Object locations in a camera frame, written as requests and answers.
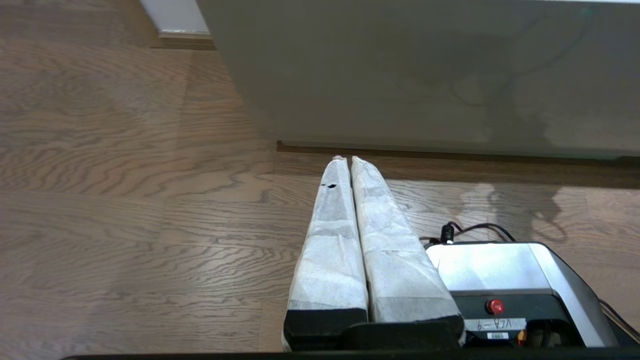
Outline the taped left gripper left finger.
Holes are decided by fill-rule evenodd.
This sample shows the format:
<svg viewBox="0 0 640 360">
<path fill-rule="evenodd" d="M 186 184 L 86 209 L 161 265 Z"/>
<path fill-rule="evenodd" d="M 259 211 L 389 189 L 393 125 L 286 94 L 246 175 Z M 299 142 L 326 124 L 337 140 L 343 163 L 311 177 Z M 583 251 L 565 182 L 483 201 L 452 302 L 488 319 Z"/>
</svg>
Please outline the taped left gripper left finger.
<svg viewBox="0 0 640 360">
<path fill-rule="evenodd" d="M 348 160 L 334 157 L 318 186 L 295 265 L 282 327 L 286 351 L 340 347 L 342 334 L 369 321 L 368 290 Z"/>
</svg>

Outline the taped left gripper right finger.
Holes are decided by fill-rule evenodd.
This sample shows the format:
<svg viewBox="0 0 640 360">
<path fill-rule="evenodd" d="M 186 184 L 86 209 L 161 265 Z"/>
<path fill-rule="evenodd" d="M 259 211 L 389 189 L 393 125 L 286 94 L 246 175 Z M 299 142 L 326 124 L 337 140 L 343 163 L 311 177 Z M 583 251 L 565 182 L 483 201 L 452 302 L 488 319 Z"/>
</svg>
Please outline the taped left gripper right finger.
<svg viewBox="0 0 640 360">
<path fill-rule="evenodd" d="M 372 321 L 445 321 L 464 345 L 461 310 L 386 180 L 374 164 L 357 156 L 350 173 Z"/>
</svg>

